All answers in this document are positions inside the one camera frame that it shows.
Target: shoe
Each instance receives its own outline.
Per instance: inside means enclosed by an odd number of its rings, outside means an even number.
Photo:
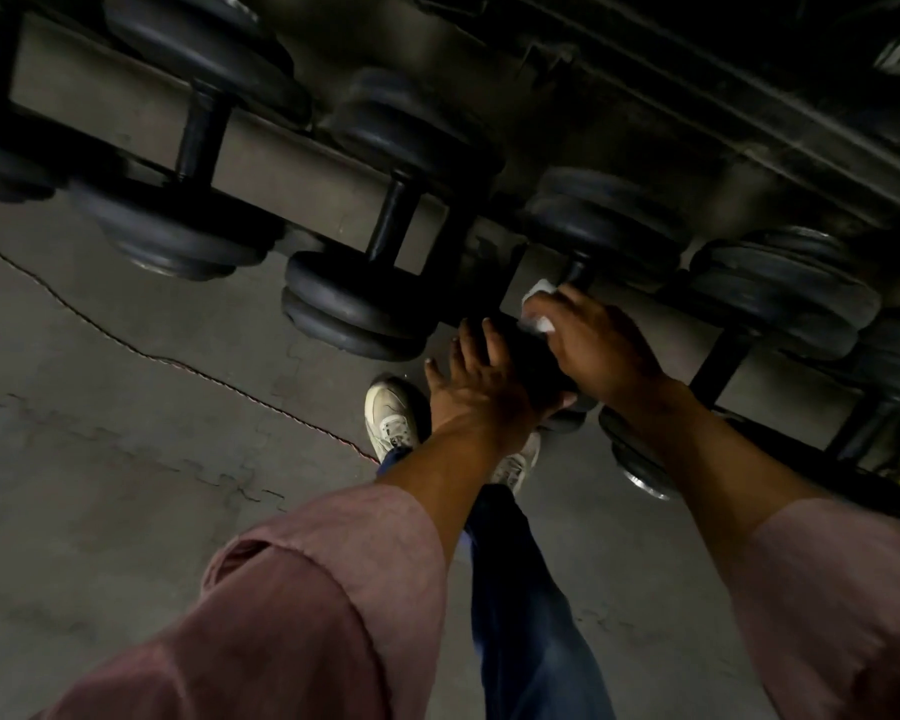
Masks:
[[[491,485],[506,485],[510,492],[516,495],[523,487],[523,481],[527,479],[530,471],[537,465],[540,459],[540,432],[533,432],[527,437],[527,443],[523,449],[515,455],[507,455],[493,470],[490,478]]]
[[[363,400],[363,421],[380,462],[396,447],[420,447],[410,397],[399,379],[382,377],[370,385]]]

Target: pink sleeve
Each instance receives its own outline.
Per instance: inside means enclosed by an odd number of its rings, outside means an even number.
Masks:
[[[729,587],[784,720],[900,720],[900,522],[793,503],[757,529]]]
[[[78,681],[49,718],[417,720],[437,671],[444,552],[408,493],[324,496],[234,539],[176,625]]]

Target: white tissue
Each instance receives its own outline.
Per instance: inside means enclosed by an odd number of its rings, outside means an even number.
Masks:
[[[524,295],[523,299],[520,301],[520,306],[522,308],[523,304],[526,303],[531,296],[534,296],[537,293],[555,293],[556,291],[557,286],[546,278],[539,280],[536,285],[527,290],[527,294]],[[557,330],[554,328],[552,322],[550,322],[550,318],[546,316],[541,316],[539,318],[526,318],[521,316],[517,325],[520,326],[521,330],[527,331],[527,333],[535,333],[538,335],[553,333]]]

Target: blue jeans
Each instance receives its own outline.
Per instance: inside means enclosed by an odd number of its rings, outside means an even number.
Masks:
[[[410,452],[391,450],[377,474]],[[484,485],[465,530],[487,720],[612,720],[597,660],[514,494],[503,484]]]

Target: wire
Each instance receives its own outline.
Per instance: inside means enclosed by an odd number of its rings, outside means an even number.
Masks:
[[[63,298],[63,296],[60,295],[46,280],[44,280],[42,277],[37,275],[35,272],[32,272],[32,271],[26,269],[23,265],[18,265],[10,257],[5,255],[1,251],[0,251],[0,260],[5,265],[8,265],[13,270],[15,270],[20,275],[29,278],[31,281],[33,281],[38,286],[40,286],[40,288],[42,288],[54,301],[56,301],[59,305],[61,305],[66,310],[70,311],[74,316],[76,316],[81,321],[83,321],[84,324],[86,324],[87,326],[90,326],[101,336],[103,336],[104,338],[107,338],[109,341],[112,341],[114,344],[117,344],[117,345],[123,347],[130,353],[135,354],[136,356],[139,356],[140,358],[145,359],[146,361],[152,361],[156,364],[163,364],[165,366],[173,367],[174,369],[180,369],[181,372],[186,372],[187,374],[196,376],[200,379],[203,379],[204,381],[209,381],[211,384],[216,384],[216,386],[222,387],[222,388],[228,390],[228,392],[233,392],[234,394],[239,395],[240,397],[243,397],[247,401],[250,401],[250,402],[256,404],[257,406],[263,407],[264,409],[269,410],[276,415],[280,415],[281,417],[284,417],[294,423],[297,423],[302,427],[306,427],[307,429],[312,429],[313,432],[317,432],[321,435],[324,435],[325,437],[329,437],[331,440],[334,440],[334,441],[340,443],[341,445],[349,447],[354,452],[356,452],[358,455],[360,455],[361,458],[368,460],[369,462],[372,462],[374,465],[380,464],[380,462],[377,459],[375,459],[372,455],[368,454],[367,452],[364,452],[364,450],[362,450],[357,445],[356,442],[350,441],[349,439],[345,439],[342,436],[335,435],[333,432],[331,432],[327,429],[324,429],[324,427],[320,427],[316,424],[312,424],[311,422],[307,421],[306,419],[301,419],[299,416],[296,416],[295,414],[290,413],[287,410],[283,410],[283,409],[280,409],[279,407],[275,407],[273,404],[268,404],[266,401],[261,401],[256,396],[253,396],[252,394],[247,393],[246,391],[242,390],[241,388],[238,388],[237,386],[233,386],[232,384],[228,384],[226,381],[222,381],[222,380],[218,379],[216,376],[211,376],[208,373],[204,373],[203,371],[199,370],[198,368],[194,368],[189,363],[178,361],[177,359],[172,359],[167,356],[156,356],[154,354],[145,353],[144,351],[141,351],[139,348],[137,348],[132,343],[130,343],[126,340],[123,340],[119,336],[115,336],[114,334],[110,333],[110,331],[108,331],[104,326],[99,325],[98,323],[96,323],[95,320],[90,318],[88,315],[85,315],[84,313],[79,311],[77,308],[75,308],[69,302],[67,302],[67,300],[65,300]]]

